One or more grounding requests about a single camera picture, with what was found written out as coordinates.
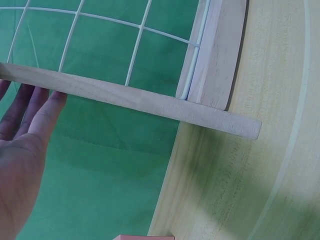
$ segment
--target white rod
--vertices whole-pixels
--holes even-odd
[[[67,51],[68,51],[68,48],[69,48],[69,44],[70,44],[70,41],[71,41],[71,37],[72,37],[72,35],[74,33],[75,26],[76,26],[78,17],[80,15],[80,12],[81,12],[81,9],[82,9],[84,3],[85,3],[85,0],[81,0],[81,2],[79,4],[79,7],[78,7],[78,9],[77,9],[77,11],[75,13],[75,16],[74,16],[74,19],[73,19],[73,22],[72,22],[72,25],[71,25],[71,28],[70,28],[70,31],[69,31],[69,35],[68,35],[68,38],[66,39],[65,46],[64,46],[64,49],[63,49],[63,53],[62,53],[62,57],[61,57],[61,61],[60,61],[60,66],[59,66],[59,70],[58,70],[59,72],[61,72],[63,67],[64,67],[64,63],[65,63]]]
[[[0,10],[24,10],[24,6],[0,6]],[[69,11],[63,9],[56,9],[56,8],[46,8],[46,7],[28,7],[29,10],[36,10],[36,11],[45,11],[45,12],[55,12],[55,13],[63,13],[63,14],[76,14],[76,11]]]
[[[0,6],[0,10],[24,10],[24,6]]]
[[[204,9],[203,17],[202,17],[202,22],[201,22],[201,25],[200,25],[200,31],[199,31],[198,38],[196,40],[197,47],[195,48],[195,50],[193,52],[193,57],[192,57],[192,60],[191,60],[191,65],[190,65],[190,68],[189,68],[188,75],[186,77],[184,89],[182,91],[181,96],[179,97],[179,99],[181,99],[181,100],[186,100],[187,97],[188,97],[189,91],[190,91],[192,78],[194,76],[196,65],[197,65],[197,60],[198,60],[198,56],[199,56],[199,51],[200,51],[202,38],[203,38],[203,35],[204,35],[204,32],[205,32],[205,26],[206,26],[208,13],[209,13],[210,3],[211,3],[211,0],[206,0],[205,9]]]
[[[149,10],[150,10],[151,3],[152,3],[152,0],[148,0],[148,3],[146,5],[145,11],[144,11],[144,15],[143,15],[143,18],[142,18],[142,23],[139,26],[139,33],[138,33],[138,36],[136,38],[135,46],[134,46],[134,49],[133,49],[133,54],[132,54],[129,70],[128,70],[128,73],[127,73],[127,76],[126,76],[126,80],[125,80],[125,86],[129,86],[132,70],[134,68],[134,64],[135,64],[135,61],[136,61],[136,56],[137,56],[139,44],[140,44],[141,37],[142,37],[142,32],[144,31],[144,27],[145,27],[145,24],[146,24],[146,21],[147,21],[147,17],[148,17],[148,13],[149,13]]]
[[[22,25],[22,22],[23,22],[23,20],[24,20],[24,18],[25,18],[25,16],[26,16],[26,12],[27,12],[27,9],[28,9],[28,7],[29,7],[30,1],[31,1],[31,0],[27,0],[25,6],[24,6],[24,8],[23,8],[23,12],[22,12],[22,14],[21,14],[19,23],[18,23],[18,25],[17,25],[17,27],[16,27],[16,30],[15,30],[15,32],[14,32],[13,39],[12,39],[11,46],[10,46],[10,50],[9,50],[9,54],[8,54],[8,58],[7,58],[7,60],[6,60],[7,63],[9,63],[10,60],[11,60],[12,52],[13,52],[13,50],[14,50],[14,47],[15,47],[15,44],[16,44],[16,41],[17,41],[18,32],[19,32],[19,30],[20,30],[20,28],[21,28],[21,25]]]
[[[172,34],[163,32],[163,31],[159,31],[159,30],[156,30],[156,29],[147,27],[147,26],[145,26],[144,29],[147,30],[147,31],[149,31],[149,32],[153,32],[153,33],[156,33],[156,34],[159,34],[159,35],[162,35],[162,36],[171,38],[171,39],[178,40],[178,41],[183,42],[183,43],[186,43],[186,44],[190,44],[190,45],[192,45],[192,46],[194,46],[194,47],[199,47],[199,45],[198,45],[197,43],[191,42],[191,41],[189,41],[189,40],[183,39],[183,38],[181,38],[181,37],[178,37],[178,36],[175,36],[175,35],[172,35]]]
[[[54,13],[62,13],[62,14],[76,14],[76,11],[69,11],[69,10],[63,10],[63,9],[57,9],[57,8],[46,8],[46,7],[29,7],[30,10],[36,10],[36,11],[45,11],[45,12],[54,12]]]
[[[94,19],[102,19],[102,20],[114,22],[114,23],[117,23],[117,24],[123,24],[123,25],[127,25],[127,26],[130,26],[130,27],[134,27],[134,28],[139,28],[138,24],[135,24],[135,23],[132,23],[132,22],[128,22],[128,21],[122,21],[122,20],[114,19],[114,18],[107,17],[107,16],[99,16],[99,15],[94,15],[94,14],[85,13],[85,12],[80,12],[80,15],[86,16],[86,17],[90,17],[90,18],[94,18]]]

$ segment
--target green fabric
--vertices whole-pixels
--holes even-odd
[[[31,0],[31,7],[75,11],[79,0]],[[0,0],[23,6],[26,0]],[[82,11],[139,24],[147,0],[86,0]],[[147,25],[188,38],[198,0],[153,0]],[[0,61],[6,62],[22,10],[0,10]],[[73,15],[29,10],[12,55],[15,64],[57,71]],[[123,84],[138,29],[80,16],[63,72]],[[187,45],[154,33],[141,38],[130,85],[175,95]],[[0,103],[12,102],[12,84]],[[53,133],[39,196],[19,240],[112,239],[145,235],[178,122],[69,96]]]

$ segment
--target wooden stick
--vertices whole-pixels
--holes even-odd
[[[251,139],[258,120],[133,87],[40,68],[0,63],[0,78],[199,125]]]

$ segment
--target pink object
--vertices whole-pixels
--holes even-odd
[[[175,240],[174,236],[132,236],[119,235],[113,240]]]

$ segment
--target wooden panel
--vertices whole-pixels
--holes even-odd
[[[225,110],[239,55],[247,0],[212,0],[188,101]]]
[[[181,124],[150,235],[320,239],[320,2],[251,0],[230,110],[256,141]]]
[[[165,118],[256,139],[261,121],[175,97],[45,69],[0,63],[0,78],[57,90]]]

